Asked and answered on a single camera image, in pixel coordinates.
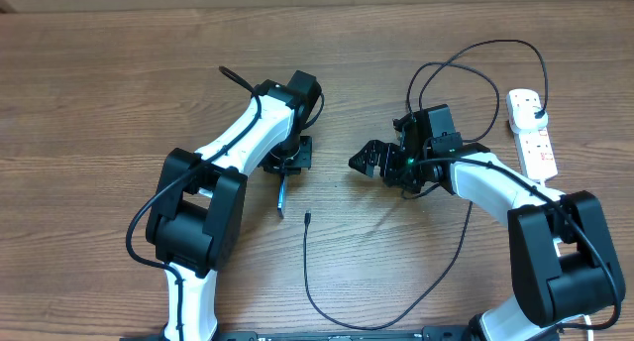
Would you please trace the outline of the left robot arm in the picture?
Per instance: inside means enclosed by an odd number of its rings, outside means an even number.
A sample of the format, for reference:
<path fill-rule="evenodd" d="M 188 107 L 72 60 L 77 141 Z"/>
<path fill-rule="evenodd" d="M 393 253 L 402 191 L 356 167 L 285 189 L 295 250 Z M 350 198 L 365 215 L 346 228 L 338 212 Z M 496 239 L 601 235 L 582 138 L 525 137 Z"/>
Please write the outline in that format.
<path fill-rule="evenodd" d="M 250 85 L 220 70 L 248 90 L 247 109 L 213 142 L 194 152 L 172 150 L 146 208 L 146 239 L 168 282 L 159 340 L 213 339 L 217 275 L 241 230 L 249 175 L 263 169 L 286 180 L 311 167 L 312 139 L 302 132 L 323 108 L 317 78 L 297 70 L 285 84 Z"/>

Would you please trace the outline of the Samsung Galaxy smartphone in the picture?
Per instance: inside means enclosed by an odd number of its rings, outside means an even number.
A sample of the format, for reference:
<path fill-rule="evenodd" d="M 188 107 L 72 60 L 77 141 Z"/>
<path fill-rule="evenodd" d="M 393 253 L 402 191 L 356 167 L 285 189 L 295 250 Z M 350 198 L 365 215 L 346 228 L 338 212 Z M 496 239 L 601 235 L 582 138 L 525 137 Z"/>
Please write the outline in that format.
<path fill-rule="evenodd" d="M 287 194 L 288 178 L 286 174 L 280 176 L 280 187 L 277 199 L 277 213 L 280 219 L 284 218 L 285 206 L 286 206 L 286 194 Z"/>

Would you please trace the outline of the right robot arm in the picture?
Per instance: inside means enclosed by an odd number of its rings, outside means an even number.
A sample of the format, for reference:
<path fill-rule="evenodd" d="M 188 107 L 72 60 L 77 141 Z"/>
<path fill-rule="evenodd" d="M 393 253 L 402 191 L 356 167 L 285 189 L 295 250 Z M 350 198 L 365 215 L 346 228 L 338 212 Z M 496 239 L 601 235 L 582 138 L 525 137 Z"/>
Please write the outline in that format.
<path fill-rule="evenodd" d="M 393 122 L 398 143 L 370 140 L 350 168 L 414 194 L 441 186 L 490 214 L 508 231 L 513 295 L 450 331 L 459 340 L 556 340 L 575 317 L 606 307 L 616 323 L 625 280 L 599 200 L 565 194 L 512 170 L 480 143 L 467 143 L 450 108 L 439 105 Z"/>

